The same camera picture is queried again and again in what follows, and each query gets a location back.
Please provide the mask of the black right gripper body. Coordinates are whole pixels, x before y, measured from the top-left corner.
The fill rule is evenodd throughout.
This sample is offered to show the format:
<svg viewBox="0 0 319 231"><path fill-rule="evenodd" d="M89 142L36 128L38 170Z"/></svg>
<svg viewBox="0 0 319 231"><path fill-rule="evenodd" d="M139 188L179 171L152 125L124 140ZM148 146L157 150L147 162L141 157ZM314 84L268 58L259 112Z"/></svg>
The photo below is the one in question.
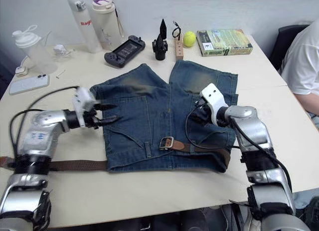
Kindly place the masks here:
<svg viewBox="0 0 319 231"><path fill-rule="evenodd" d="M217 123L212 120L211 116L212 112L207 104L195 106L195 111L193 112L193 120L196 123L202 126L205 126L207 124L212 124L216 126Z"/></svg>

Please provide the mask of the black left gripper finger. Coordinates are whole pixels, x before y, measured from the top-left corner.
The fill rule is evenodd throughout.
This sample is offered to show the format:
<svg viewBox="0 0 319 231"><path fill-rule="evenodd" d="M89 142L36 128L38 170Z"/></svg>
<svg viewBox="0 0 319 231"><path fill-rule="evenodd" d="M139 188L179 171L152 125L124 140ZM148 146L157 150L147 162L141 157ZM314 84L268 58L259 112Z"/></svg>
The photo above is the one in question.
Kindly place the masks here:
<svg viewBox="0 0 319 231"><path fill-rule="evenodd" d="M120 119L122 119L122 116L112 115L112 116L106 117L105 119L97 119L95 124L97 126L106 126L106 125L112 124Z"/></svg>
<svg viewBox="0 0 319 231"><path fill-rule="evenodd" d="M94 110L96 111L105 111L117 108L118 106L115 104L94 104Z"/></svg>

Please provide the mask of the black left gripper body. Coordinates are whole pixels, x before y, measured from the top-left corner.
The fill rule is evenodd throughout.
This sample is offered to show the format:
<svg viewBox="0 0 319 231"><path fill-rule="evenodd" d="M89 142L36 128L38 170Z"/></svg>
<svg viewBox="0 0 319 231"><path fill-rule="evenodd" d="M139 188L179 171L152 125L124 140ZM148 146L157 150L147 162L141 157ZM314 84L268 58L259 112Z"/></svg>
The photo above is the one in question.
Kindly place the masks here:
<svg viewBox="0 0 319 231"><path fill-rule="evenodd" d="M83 119L87 128L99 128L100 119L96 115L97 111L95 109L84 112Z"/></svg>

